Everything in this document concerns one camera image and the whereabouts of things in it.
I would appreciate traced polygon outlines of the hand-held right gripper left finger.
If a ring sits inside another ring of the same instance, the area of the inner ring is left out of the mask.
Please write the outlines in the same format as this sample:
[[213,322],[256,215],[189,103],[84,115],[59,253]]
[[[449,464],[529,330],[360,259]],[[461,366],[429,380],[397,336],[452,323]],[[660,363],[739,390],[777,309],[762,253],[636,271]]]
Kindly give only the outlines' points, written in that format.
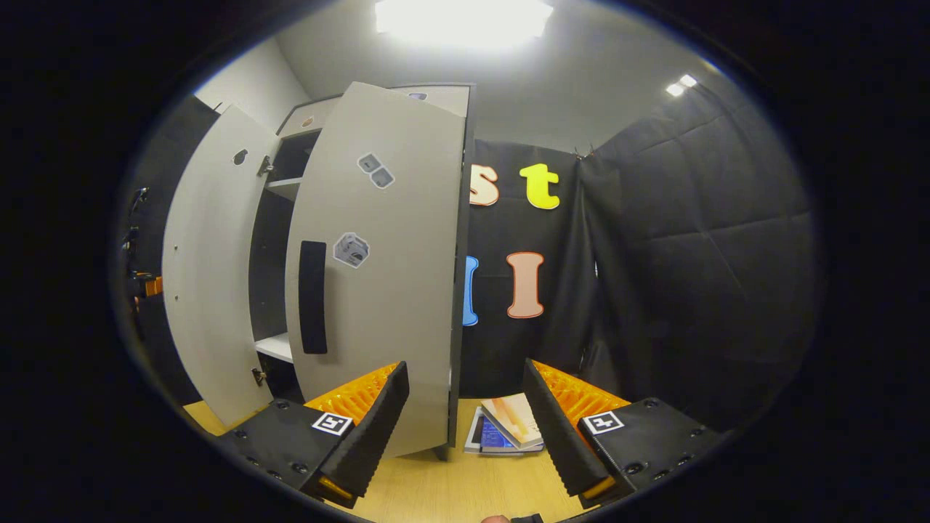
[[218,444],[294,490],[352,508],[368,491],[409,391],[408,365],[395,362],[305,404],[275,398]]

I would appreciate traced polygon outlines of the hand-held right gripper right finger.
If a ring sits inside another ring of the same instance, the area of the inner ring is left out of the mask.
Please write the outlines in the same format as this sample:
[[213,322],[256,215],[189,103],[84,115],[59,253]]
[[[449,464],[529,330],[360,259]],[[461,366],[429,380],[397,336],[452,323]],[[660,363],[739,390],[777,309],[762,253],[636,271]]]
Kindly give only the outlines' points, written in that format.
[[725,440],[663,400],[622,400],[535,360],[525,361],[522,390],[567,494],[584,508],[661,485]]

